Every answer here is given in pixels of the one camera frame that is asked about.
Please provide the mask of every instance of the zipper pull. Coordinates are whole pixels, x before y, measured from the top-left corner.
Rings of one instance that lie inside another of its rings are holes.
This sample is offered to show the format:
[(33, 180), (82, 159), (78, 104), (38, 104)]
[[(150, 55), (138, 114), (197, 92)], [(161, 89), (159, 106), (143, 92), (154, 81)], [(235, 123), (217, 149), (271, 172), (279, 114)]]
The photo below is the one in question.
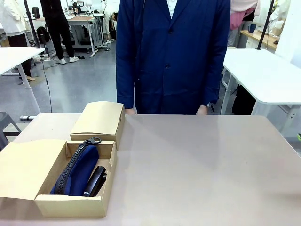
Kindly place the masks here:
[(93, 138), (91, 138), (89, 140), (85, 140), (85, 142), (83, 143), (83, 145), (86, 145), (86, 146), (88, 146), (88, 145), (97, 145), (97, 144), (100, 144), (101, 141), (102, 140), (100, 138), (93, 137)]

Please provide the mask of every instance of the gray floor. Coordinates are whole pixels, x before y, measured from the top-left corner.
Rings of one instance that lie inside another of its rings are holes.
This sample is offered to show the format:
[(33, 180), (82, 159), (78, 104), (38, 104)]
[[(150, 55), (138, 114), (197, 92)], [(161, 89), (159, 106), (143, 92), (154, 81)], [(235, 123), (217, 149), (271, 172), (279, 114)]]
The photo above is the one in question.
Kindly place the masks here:
[[(115, 43), (110, 45), (111, 51), (100, 50), (92, 59), (89, 54), (77, 52), (75, 55), (86, 59), (73, 64), (50, 67), (53, 63), (44, 62), (45, 73), (49, 81), (53, 112), (80, 113), (88, 102), (116, 101), (116, 69)], [(33, 66), (33, 76), (44, 79), (42, 64)], [(46, 81), (33, 85), (32, 88), (42, 112), (50, 112), (49, 94)], [(221, 85), (220, 100), (214, 105), (219, 114), (225, 87)], [(231, 95), (226, 114), (232, 114), (231, 108), (235, 93)], [(18, 76), (0, 76), (0, 111), (6, 111), (16, 122), (21, 122), (21, 115), (35, 115), (32, 103), (28, 98), (24, 85), (20, 85)], [(273, 108), (269, 115), (270, 121), (279, 129), (286, 115), (279, 108)], [(301, 113), (296, 117), (292, 128), (288, 131), (287, 140), (296, 148), (301, 143), (296, 142), (296, 134), (301, 127)]]

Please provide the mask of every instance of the white sneaker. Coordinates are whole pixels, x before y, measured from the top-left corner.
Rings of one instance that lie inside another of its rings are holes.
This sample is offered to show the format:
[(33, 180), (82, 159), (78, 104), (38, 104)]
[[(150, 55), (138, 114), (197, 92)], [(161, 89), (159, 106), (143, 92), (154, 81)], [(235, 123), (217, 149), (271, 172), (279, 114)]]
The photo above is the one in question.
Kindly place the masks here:
[(57, 61), (59, 64), (62, 64), (62, 65), (65, 65), (67, 62), (65, 61), (65, 59), (63, 58), (63, 59), (58, 59), (58, 61)]
[(79, 58), (77, 57), (77, 56), (75, 56), (75, 57), (70, 57), (69, 58), (69, 63), (74, 63), (75, 61), (78, 61), (79, 60)]

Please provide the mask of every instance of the black zipper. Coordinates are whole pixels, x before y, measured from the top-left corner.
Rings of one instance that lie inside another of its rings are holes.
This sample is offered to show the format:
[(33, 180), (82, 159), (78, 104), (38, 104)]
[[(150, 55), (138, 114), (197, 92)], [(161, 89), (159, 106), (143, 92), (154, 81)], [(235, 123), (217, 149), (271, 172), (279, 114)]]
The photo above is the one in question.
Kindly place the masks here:
[(71, 157), (70, 161), (68, 162), (68, 165), (65, 167), (64, 171), (61, 173), (60, 177), (58, 178), (58, 180), (55, 184), (54, 194), (64, 194), (70, 172), (72, 171), (74, 165), (78, 161), (80, 155), (83, 153), (83, 151), (88, 146), (97, 145), (100, 142), (101, 142), (100, 138), (94, 137), (94, 138), (91, 138), (90, 140), (86, 140), (84, 143), (79, 145), (76, 152), (74, 153), (74, 155)]

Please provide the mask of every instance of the navy blue lab coat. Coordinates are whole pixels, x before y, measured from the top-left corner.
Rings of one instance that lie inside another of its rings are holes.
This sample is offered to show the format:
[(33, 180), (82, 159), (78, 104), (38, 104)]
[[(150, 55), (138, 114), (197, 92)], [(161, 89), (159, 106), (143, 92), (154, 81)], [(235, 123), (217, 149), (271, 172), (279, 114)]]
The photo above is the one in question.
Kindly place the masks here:
[(230, 0), (121, 0), (117, 101), (139, 114), (196, 114), (216, 103), (227, 50)]

